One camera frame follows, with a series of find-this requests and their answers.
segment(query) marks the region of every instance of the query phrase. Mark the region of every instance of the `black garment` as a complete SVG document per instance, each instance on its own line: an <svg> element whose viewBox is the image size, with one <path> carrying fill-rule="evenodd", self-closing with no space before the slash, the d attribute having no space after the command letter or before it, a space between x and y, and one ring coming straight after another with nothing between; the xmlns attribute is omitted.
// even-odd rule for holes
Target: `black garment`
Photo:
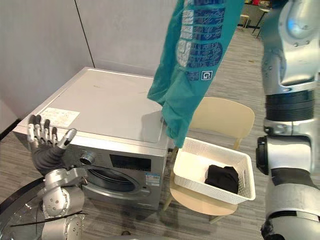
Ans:
<svg viewBox="0 0 320 240"><path fill-rule="evenodd" d="M208 178L204 183L234 194L237 194L239 189L238 173L232 166L222 168L216 165L210 165Z"/></svg>

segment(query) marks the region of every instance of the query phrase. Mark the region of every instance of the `warning label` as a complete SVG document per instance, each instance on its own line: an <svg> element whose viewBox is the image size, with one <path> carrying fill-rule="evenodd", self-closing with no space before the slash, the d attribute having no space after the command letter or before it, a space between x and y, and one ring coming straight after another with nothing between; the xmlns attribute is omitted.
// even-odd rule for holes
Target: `warning label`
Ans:
<svg viewBox="0 0 320 240"><path fill-rule="evenodd" d="M67 128L76 119L80 112L68 111L53 107L47 107L41 115L41 123L44 124L46 119L50 120L50 125Z"/></svg>
<svg viewBox="0 0 320 240"><path fill-rule="evenodd" d="M145 183L149 186L160 186L160 175L154 173L145 174Z"/></svg>

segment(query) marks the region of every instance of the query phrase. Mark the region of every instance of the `laundry basket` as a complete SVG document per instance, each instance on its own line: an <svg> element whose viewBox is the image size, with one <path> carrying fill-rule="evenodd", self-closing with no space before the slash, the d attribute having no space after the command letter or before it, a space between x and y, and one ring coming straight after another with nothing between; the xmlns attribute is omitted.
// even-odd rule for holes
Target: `laundry basket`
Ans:
<svg viewBox="0 0 320 240"><path fill-rule="evenodd" d="M231 166L238 173L238 194L205 183L210 165ZM179 149L173 172L175 184L230 204L256 198L254 174L249 155L186 137Z"/></svg>

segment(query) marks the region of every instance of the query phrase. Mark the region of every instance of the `washing machine door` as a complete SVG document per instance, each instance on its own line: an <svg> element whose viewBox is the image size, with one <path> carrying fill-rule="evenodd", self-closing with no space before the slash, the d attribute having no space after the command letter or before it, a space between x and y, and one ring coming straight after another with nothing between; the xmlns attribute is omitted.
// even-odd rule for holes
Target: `washing machine door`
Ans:
<svg viewBox="0 0 320 240"><path fill-rule="evenodd" d="M141 186L132 177L114 169L88 166L88 186L91 191L115 199L138 200L150 195L151 191Z"/></svg>

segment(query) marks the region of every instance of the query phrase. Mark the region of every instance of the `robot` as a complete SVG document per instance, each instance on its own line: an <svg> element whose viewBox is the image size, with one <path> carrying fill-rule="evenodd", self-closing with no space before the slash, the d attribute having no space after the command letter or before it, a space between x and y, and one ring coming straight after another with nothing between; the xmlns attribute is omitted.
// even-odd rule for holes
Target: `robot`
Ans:
<svg viewBox="0 0 320 240"><path fill-rule="evenodd" d="M320 190L310 175L317 171L317 120L314 91L320 66L320 1L274 0L262 29L262 79L266 95L264 132L256 166L269 175L265 240L315 240L320 236ZM76 135L70 129L58 142L57 129L31 116L28 140L35 167L45 175L39 192L45 218L44 240L82 237L86 170L63 168L61 157Z"/></svg>

